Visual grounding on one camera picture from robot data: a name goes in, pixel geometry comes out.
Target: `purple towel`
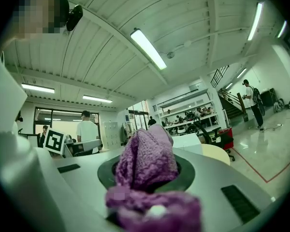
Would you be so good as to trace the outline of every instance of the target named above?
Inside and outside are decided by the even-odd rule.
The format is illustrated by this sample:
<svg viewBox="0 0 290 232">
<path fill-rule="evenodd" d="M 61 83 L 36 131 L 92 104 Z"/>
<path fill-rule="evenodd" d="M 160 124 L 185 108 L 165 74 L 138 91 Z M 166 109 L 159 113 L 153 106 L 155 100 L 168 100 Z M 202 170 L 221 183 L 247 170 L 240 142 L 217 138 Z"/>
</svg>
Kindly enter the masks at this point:
<svg viewBox="0 0 290 232">
<path fill-rule="evenodd" d="M 106 205 L 117 209 L 127 231 L 189 232 L 201 230 L 197 198 L 184 192 L 153 193 L 153 187 L 178 176 L 173 140 L 160 125 L 139 129 L 129 140 L 116 168 L 116 187 L 106 194 Z M 160 216 L 148 215 L 154 205 L 163 205 Z"/>
</svg>

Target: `man with backpack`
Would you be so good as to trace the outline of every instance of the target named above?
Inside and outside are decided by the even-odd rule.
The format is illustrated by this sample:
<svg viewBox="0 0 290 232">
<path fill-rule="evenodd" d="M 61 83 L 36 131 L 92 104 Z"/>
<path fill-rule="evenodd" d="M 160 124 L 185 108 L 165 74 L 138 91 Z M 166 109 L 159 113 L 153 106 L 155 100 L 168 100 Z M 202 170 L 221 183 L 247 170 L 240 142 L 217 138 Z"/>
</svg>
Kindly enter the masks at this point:
<svg viewBox="0 0 290 232">
<path fill-rule="evenodd" d="M 256 117 L 258 123 L 258 129 L 263 129 L 263 118 L 261 112 L 258 107 L 258 90 L 249 85 L 247 79 L 244 80 L 243 85 L 246 86 L 246 95 L 243 97 L 244 99 L 249 99 L 249 104 L 253 114 Z"/>
</svg>

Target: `shelving unit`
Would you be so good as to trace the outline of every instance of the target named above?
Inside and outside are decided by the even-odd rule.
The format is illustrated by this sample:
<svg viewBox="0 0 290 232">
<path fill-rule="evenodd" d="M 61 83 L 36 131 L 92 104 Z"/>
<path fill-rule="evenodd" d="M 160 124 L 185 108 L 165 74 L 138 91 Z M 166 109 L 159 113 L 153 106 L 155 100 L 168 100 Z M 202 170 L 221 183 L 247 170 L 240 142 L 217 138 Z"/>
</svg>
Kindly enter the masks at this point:
<svg viewBox="0 0 290 232">
<path fill-rule="evenodd" d="M 213 117 L 213 116 L 216 116 L 217 113 L 214 113 L 214 114 L 209 114 L 207 116 L 204 116 L 204 117 L 201 117 L 201 120 L 203 119 L 207 119 L 207 118 L 210 118 L 210 117 Z M 182 126 L 182 125 L 187 125 L 187 124 L 192 124 L 193 121 L 186 121 L 186 122 L 183 122 L 183 123 L 178 123 L 178 124 L 173 124 L 171 126 L 166 126 L 164 127 L 165 129 L 169 129 L 169 128 L 173 128 L 173 127 L 177 127 L 177 126 Z"/>
<path fill-rule="evenodd" d="M 211 100 L 209 98 L 209 95 L 207 93 L 207 89 L 203 89 L 200 91 L 196 91 L 196 92 L 191 92 L 191 93 L 187 93 L 184 94 L 182 96 L 176 97 L 174 99 L 162 102 L 157 104 L 158 109 L 161 108 L 163 113 L 159 113 L 159 118 L 161 121 L 166 122 L 166 118 L 167 117 L 171 117 L 169 118 L 169 122 L 173 122 L 176 118 L 176 115 L 181 114 L 180 116 L 184 117 L 184 112 L 185 111 L 190 111 L 192 110 L 193 112 L 196 110 L 196 108 L 198 107 L 207 107 L 206 105 L 210 104 L 209 106 L 213 108 L 213 113 L 203 116 L 200 119 L 201 120 L 205 120 L 205 119 L 209 119 L 209 123 L 207 123 L 207 127 L 205 127 L 204 129 L 207 132 L 210 132 L 218 127 L 218 120 L 217 120 L 217 115 L 218 113 L 215 110 L 215 105 L 213 100 Z M 170 109 L 171 112 L 169 114 L 166 113 L 166 110 Z M 211 117 L 215 117 L 216 121 L 215 123 L 210 119 Z M 172 124 L 169 126 L 165 126 L 165 129 L 171 129 L 171 128 L 175 128 L 175 127 L 179 127 L 179 126 L 184 126 L 184 125 L 188 125 L 188 124 L 193 124 L 193 121 L 184 121 L 182 123 L 178 123 L 178 124 Z"/>
<path fill-rule="evenodd" d="M 175 115 L 175 114 L 179 114 L 179 113 L 182 113 L 182 112 L 185 112 L 185 111 L 188 111 L 188 110 L 191 110 L 191 109 L 194 109 L 194 108 L 198 108 L 200 106 L 204 106 L 204 105 L 207 105 L 209 103 L 211 103 L 212 101 L 208 101 L 208 102 L 203 102 L 199 105 L 195 105 L 195 106 L 192 106 L 192 107 L 188 107 L 188 108 L 185 108 L 185 109 L 182 109 L 182 110 L 179 110 L 177 112 L 173 112 L 173 113 L 169 113 L 169 114 L 166 114 L 166 115 L 162 115 L 160 116 L 160 118 L 164 118 L 164 117 L 168 117 L 168 116 L 172 116 L 172 115 Z"/>
</svg>

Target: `cabinet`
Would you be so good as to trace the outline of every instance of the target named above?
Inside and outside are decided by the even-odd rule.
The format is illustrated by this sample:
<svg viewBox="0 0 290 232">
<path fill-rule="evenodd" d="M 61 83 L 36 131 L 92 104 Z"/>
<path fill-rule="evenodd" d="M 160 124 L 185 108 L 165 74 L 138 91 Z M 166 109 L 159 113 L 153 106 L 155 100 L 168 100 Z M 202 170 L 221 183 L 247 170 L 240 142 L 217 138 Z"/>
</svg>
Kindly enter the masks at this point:
<svg viewBox="0 0 290 232">
<path fill-rule="evenodd" d="M 102 123 L 102 141 L 105 149 L 120 148 L 120 137 L 117 122 Z"/>
</svg>

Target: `fluorescent light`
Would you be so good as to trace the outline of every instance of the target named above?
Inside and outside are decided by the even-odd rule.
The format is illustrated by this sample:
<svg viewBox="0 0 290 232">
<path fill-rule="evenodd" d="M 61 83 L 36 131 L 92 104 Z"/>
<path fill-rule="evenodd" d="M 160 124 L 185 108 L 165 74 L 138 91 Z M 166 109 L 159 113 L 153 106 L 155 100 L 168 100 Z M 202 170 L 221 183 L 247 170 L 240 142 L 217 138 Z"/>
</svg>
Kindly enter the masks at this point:
<svg viewBox="0 0 290 232">
<path fill-rule="evenodd" d="M 41 87 L 41 86 L 30 85 L 30 84 L 25 84 L 25 83 L 22 83 L 21 86 L 26 89 L 32 89 L 36 91 L 53 93 L 53 94 L 55 93 L 55 90 L 53 88 Z"/>
<path fill-rule="evenodd" d="M 279 33 L 279 35 L 277 36 L 277 38 L 279 38 L 279 37 L 282 35 L 282 33 L 284 32 L 284 30 L 285 30 L 285 28 L 286 28 L 286 25 L 287 25 L 287 21 L 285 21 L 285 22 L 284 22 L 284 25 L 282 25 L 282 28 L 281 28 L 280 33 Z"/>
<path fill-rule="evenodd" d="M 228 87 L 230 87 L 232 84 L 233 84 L 233 83 L 230 83 L 230 84 L 226 87 L 226 89 L 227 89 Z"/>
<path fill-rule="evenodd" d="M 263 3 L 258 3 L 255 19 L 254 19 L 253 24 L 252 24 L 252 28 L 251 28 L 251 31 L 250 31 L 250 34 L 248 37 L 248 41 L 252 40 L 252 38 L 256 32 L 256 29 L 257 29 L 257 26 L 258 26 L 258 23 L 259 23 L 259 20 L 261 17 L 262 7 L 263 7 Z"/>
<path fill-rule="evenodd" d="M 96 98 L 96 97 L 87 96 L 87 95 L 83 95 L 83 99 L 92 100 L 92 101 L 98 101 L 98 102 L 107 102 L 107 103 L 111 103 L 112 102 L 111 100 Z"/>
<path fill-rule="evenodd" d="M 50 118 L 44 118 L 45 120 L 50 120 Z M 53 120 L 61 120 L 60 118 L 53 118 Z"/>
<path fill-rule="evenodd" d="M 149 42 L 141 30 L 135 29 L 130 35 L 131 38 L 149 55 L 149 57 L 155 62 L 160 70 L 166 68 L 166 64 L 156 51 L 154 46 Z"/>
<path fill-rule="evenodd" d="M 52 110 L 40 109 L 40 111 L 51 112 Z M 56 111 L 56 110 L 54 110 L 54 113 L 61 113 L 61 114 L 82 114 L 82 113 L 77 113 L 77 112 Z"/>
<path fill-rule="evenodd" d="M 237 76 L 237 78 L 239 78 L 246 70 L 247 68 L 243 69 L 243 71 Z"/>
<path fill-rule="evenodd" d="M 65 111 L 55 111 L 54 113 L 61 113 L 61 114 L 82 114 L 82 113 L 77 113 L 77 112 L 65 112 Z"/>
</svg>

